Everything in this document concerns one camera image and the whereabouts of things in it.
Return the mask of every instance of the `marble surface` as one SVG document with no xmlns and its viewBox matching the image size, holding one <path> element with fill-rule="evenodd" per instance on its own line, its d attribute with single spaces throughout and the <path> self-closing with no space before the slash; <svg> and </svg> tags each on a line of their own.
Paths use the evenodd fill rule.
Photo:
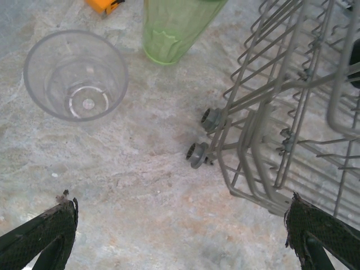
<svg viewBox="0 0 360 270">
<path fill-rule="evenodd" d="M 141 48 L 142 0 L 127 1 L 104 20 L 82 0 L 5 2 L 0 235 L 54 206 L 55 196 L 69 189 L 79 201 L 79 225 L 66 269 L 300 269 L 285 248 L 282 218 L 232 197 L 219 166 L 193 170 L 185 161 L 188 147 L 206 138 L 203 112 L 224 104 L 222 92 L 231 86 L 260 0 L 229 0 L 169 67 L 149 61 Z M 127 61 L 127 95 L 99 127 L 58 123 L 26 92 L 27 52 L 62 29 L 99 34 Z"/>
</svg>

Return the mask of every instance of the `rack wheel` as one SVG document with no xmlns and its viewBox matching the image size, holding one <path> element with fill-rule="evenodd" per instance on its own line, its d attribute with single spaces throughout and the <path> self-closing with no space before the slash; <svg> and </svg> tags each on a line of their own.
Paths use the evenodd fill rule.
<svg viewBox="0 0 360 270">
<path fill-rule="evenodd" d="M 204 115 L 201 118 L 201 125 L 205 131 L 213 131 L 220 123 L 221 120 L 221 110 L 217 109 L 207 109 Z"/>
<path fill-rule="evenodd" d="M 202 144 L 193 143 L 186 154 L 186 160 L 188 160 L 193 169 L 200 167 L 206 160 L 206 149 L 209 145 L 206 142 Z"/>
</svg>

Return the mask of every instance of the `clear plastic cup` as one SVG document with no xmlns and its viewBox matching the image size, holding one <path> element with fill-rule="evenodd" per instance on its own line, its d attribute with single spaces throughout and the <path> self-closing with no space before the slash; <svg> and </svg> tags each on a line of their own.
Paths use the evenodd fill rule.
<svg viewBox="0 0 360 270">
<path fill-rule="evenodd" d="M 190 49 L 227 0 L 144 0 L 143 49 L 162 65 Z"/>
<path fill-rule="evenodd" d="M 50 34 L 29 52 L 25 86 L 52 116 L 89 123 L 113 112 L 125 96 L 128 69 L 107 40 L 81 30 Z"/>
</svg>

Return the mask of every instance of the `gray dish rack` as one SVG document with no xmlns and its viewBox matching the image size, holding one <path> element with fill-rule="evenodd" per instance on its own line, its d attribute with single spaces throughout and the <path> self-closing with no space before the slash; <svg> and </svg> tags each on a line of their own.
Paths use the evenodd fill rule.
<svg viewBox="0 0 360 270">
<path fill-rule="evenodd" d="M 360 1 L 348 11 L 267 0 L 259 12 L 226 106 L 202 117 L 211 141 L 186 158 L 193 168 L 216 160 L 231 195 L 272 214 L 284 216 L 295 191 L 359 228 Z"/>
</svg>

